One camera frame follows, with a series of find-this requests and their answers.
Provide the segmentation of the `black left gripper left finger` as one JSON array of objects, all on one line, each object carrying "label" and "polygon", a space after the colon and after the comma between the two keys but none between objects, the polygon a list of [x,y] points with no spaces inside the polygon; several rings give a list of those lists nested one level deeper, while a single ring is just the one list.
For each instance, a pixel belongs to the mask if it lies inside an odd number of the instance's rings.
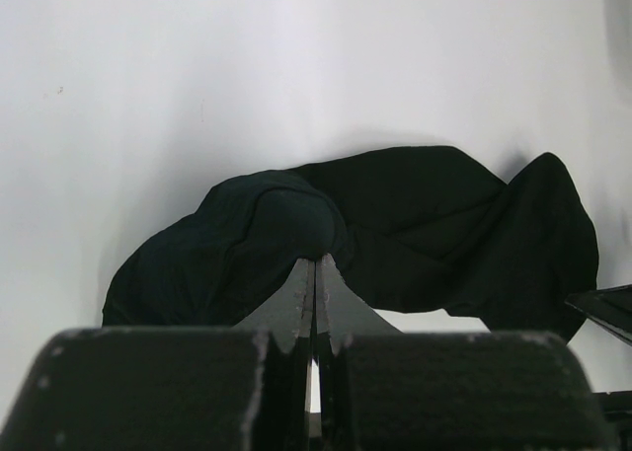
[{"label": "black left gripper left finger", "polygon": [[238,325],[53,336],[14,405],[18,450],[305,450],[315,265]]}]

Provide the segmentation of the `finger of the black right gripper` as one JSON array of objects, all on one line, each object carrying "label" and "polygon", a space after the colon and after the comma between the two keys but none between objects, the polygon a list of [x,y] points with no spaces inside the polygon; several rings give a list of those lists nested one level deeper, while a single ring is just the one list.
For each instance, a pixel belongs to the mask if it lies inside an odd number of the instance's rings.
[{"label": "finger of the black right gripper", "polygon": [[564,339],[570,340],[579,330],[581,323],[589,319],[614,337],[631,344],[631,285],[592,290],[569,295],[565,304],[575,315],[574,323],[564,330]]}]

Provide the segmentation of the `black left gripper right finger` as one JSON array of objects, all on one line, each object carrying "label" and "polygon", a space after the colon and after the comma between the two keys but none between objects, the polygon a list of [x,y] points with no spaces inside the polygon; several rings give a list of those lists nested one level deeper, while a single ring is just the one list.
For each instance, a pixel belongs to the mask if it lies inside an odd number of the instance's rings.
[{"label": "black left gripper right finger", "polygon": [[329,450],[613,450],[584,370],[542,332],[404,334],[315,267]]}]

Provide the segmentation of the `black t shirt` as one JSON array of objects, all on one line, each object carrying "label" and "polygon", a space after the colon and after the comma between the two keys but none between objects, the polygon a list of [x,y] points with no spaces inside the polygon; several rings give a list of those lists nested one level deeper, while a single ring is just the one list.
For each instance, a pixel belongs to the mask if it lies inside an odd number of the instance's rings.
[{"label": "black t shirt", "polygon": [[545,153],[512,180],[449,146],[395,147],[213,187],[114,275],[107,326],[233,326],[300,259],[331,256],[370,307],[444,310],[492,331],[572,338],[568,296],[593,290],[593,222]]}]

